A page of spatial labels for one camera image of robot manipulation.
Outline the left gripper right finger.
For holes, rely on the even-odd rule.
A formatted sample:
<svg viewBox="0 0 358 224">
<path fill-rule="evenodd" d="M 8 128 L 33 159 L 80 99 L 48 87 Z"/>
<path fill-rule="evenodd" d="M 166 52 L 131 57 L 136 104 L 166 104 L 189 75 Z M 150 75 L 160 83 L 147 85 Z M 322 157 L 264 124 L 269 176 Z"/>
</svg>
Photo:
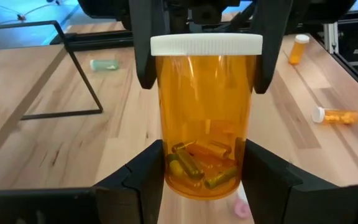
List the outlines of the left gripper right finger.
<svg viewBox="0 0 358 224">
<path fill-rule="evenodd" d="M 358 185 L 332 184 L 250 140 L 241 148 L 255 224 L 358 224 Z"/>
</svg>

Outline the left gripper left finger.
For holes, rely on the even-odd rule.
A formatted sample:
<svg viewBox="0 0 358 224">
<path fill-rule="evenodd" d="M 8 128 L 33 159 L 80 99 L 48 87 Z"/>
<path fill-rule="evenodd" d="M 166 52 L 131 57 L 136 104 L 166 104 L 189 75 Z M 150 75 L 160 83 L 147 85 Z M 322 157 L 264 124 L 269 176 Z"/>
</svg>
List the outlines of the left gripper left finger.
<svg viewBox="0 0 358 224">
<path fill-rule="evenodd" d="M 102 224 L 157 224 L 165 161 L 158 139 L 95 186 Z"/>
</svg>

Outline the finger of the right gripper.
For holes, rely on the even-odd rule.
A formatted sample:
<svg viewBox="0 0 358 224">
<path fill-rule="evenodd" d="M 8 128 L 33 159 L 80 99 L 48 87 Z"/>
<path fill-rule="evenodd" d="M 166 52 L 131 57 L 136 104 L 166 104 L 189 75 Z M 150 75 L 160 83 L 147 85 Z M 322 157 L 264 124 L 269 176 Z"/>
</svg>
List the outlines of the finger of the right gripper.
<svg viewBox="0 0 358 224">
<path fill-rule="evenodd" d="M 153 19 L 131 15 L 135 65 L 138 81 L 143 89 L 151 89 L 157 78 L 155 58 L 151 56 L 150 39 L 158 34 Z"/>
<path fill-rule="evenodd" d="M 272 82 L 288 17 L 289 14 L 279 14 L 262 15 L 254 19 L 253 32 L 263 37 L 262 54 L 257 60 L 254 81 L 254 90 L 257 94 L 266 93 Z"/>
</svg>

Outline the short orange pill bottle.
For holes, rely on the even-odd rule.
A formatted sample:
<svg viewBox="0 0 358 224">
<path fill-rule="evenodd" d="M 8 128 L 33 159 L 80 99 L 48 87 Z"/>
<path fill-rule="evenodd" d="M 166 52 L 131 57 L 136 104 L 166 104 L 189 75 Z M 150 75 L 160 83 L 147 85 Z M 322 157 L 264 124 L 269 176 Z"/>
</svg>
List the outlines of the short orange pill bottle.
<svg viewBox="0 0 358 224">
<path fill-rule="evenodd" d="M 288 58 L 288 63 L 291 65 L 297 65 L 300 63 L 301 58 L 306 49 L 306 45 L 309 43 L 310 37 L 306 34 L 298 34 L 295 36 L 295 41 Z"/>
</svg>

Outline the green pill bottle white cap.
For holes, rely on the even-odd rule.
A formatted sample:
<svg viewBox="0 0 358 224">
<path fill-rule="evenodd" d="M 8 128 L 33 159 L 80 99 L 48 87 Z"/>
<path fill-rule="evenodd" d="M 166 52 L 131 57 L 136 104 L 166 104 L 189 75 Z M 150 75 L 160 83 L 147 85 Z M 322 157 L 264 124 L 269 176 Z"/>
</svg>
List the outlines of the green pill bottle white cap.
<svg viewBox="0 0 358 224">
<path fill-rule="evenodd" d="M 119 62 L 117 60 L 90 60 L 89 65 L 94 72 L 119 69 Z"/>
</svg>

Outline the large orange pill bottle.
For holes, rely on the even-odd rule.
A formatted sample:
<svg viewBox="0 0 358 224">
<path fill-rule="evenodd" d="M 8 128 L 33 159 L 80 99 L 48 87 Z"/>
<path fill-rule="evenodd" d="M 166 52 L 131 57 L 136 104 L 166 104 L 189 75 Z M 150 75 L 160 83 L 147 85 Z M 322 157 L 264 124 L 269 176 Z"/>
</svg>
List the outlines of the large orange pill bottle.
<svg viewBox="0 0 358 224">
<path fill-rule="evenodd" d="M 176 193 L 215 200 L 238 188 L 262 44 L 240 33 L 151 38 L 165 180 Z"/>
</svg>

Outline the slim orange pill bottle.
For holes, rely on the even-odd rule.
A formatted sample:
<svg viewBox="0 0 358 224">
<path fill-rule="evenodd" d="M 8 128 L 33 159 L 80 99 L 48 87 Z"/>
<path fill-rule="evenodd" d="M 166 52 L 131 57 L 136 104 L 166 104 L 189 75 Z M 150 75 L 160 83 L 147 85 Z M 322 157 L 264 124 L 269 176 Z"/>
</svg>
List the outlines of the slim orange pill bottle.
<svg viewBox="0 0 358 224">
<path fill-rule="evenodd" d="M 355 124 L 358 123 L 358 111 L 335 110 L 318 106 L 313 110 L 311 119 L 315 123 Z"/>
</svg>

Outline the wooden shelf with black legs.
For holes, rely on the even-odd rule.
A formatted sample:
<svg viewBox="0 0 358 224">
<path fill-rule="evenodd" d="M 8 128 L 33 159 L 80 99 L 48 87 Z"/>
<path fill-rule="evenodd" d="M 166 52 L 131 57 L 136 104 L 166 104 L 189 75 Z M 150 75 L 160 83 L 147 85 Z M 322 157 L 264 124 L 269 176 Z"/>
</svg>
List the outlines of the wooden shelf with black legs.
<svg viewBox="0 0 358 224">
<path fill-rule="evenodd" d="M 103 106 L 57 21 L 7 24 L 0 25 L 0 29 L 33 26 L 54 26 L 62 44 L 49 47 L 0 49 L 0 147 L 20 120 L 83 116 L 103 112 Z M 96 103 L 97 109 L 26 114 L 26 111 L 66 56 L 71 57 L 78 73 Z"/>
</svg>

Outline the pink pill bottle white cap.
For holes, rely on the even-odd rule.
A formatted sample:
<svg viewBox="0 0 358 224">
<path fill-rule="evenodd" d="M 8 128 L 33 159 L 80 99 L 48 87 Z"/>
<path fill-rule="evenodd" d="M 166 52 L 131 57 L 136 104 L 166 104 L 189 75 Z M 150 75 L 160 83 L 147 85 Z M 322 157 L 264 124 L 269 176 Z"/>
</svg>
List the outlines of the pink pill bottle white cap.
<svg viewBox="0 0 358 224">
<path fill-rule="evenodd" d="M 242 182 L 239 184 L 236 191 L 236 199 L 234 201 L 234 213 L 239 218 L 243 218 L 243 219 L 247 219 L 252 216 Z"/>
</svg>

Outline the silver aluminium post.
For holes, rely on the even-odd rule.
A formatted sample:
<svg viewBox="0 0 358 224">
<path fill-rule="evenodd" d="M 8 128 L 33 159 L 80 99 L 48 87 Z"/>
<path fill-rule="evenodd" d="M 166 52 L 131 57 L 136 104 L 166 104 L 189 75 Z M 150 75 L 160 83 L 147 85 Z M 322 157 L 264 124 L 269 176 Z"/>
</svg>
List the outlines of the silver aluminium post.
<svg viewBox="0 0 358 224">
<path fill-rule="evenodd" d="M 324 48 L 330 54 L 338 54 L 339 53 L 339 35 L 338 35 L 338 26 L 337 22 L 331 24 L 324 24 Z"/>
</svg>

